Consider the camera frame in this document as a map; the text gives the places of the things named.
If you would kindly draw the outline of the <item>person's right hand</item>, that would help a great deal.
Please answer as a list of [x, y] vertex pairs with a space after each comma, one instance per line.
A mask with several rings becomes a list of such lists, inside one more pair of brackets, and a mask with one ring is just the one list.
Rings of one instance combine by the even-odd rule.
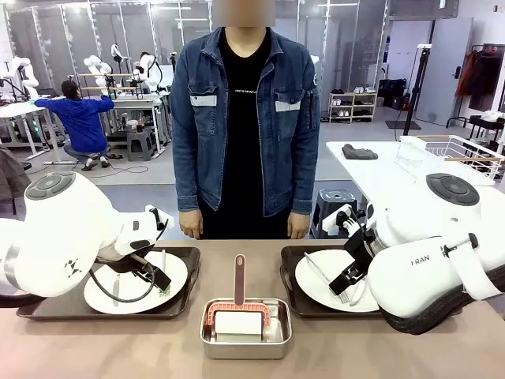
[[203, 234], [203, 216], [199, 209], [179, 212], [179, 226], [184, 235], [200, 240]]

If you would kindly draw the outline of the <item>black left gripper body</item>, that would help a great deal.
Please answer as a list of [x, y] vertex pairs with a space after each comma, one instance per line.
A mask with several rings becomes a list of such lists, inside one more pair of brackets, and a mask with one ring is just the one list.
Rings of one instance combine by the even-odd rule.
[[124, 256], [121, 260], [115, 262], [116, 273], [132, 273], [135, 276], [135, 272], [153, 272], [156, 266], [148, 262], [146, 256], [152, 251], [153, 246], [147, 246], [139, 250], [135, 250], [133, 253]]

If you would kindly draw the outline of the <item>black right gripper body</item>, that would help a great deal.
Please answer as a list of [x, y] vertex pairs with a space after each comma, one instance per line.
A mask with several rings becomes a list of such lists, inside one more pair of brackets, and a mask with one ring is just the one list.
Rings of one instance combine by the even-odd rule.
[[376, 253], [372, 244], [376, 241], [373, 231], [364, 231], [359, 228], [352, 235], [349, 235], [344, 245], [344, 250], [353, 258], [350, 267], [352, 269], [368, 269]]

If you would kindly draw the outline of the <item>person's left hand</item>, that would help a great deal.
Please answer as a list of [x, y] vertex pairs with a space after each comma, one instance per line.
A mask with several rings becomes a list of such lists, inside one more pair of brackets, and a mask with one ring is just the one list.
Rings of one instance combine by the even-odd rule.
[[309, 232], [310, 215], [291, 212], [287, 220], [289, 239], [303, 239]]

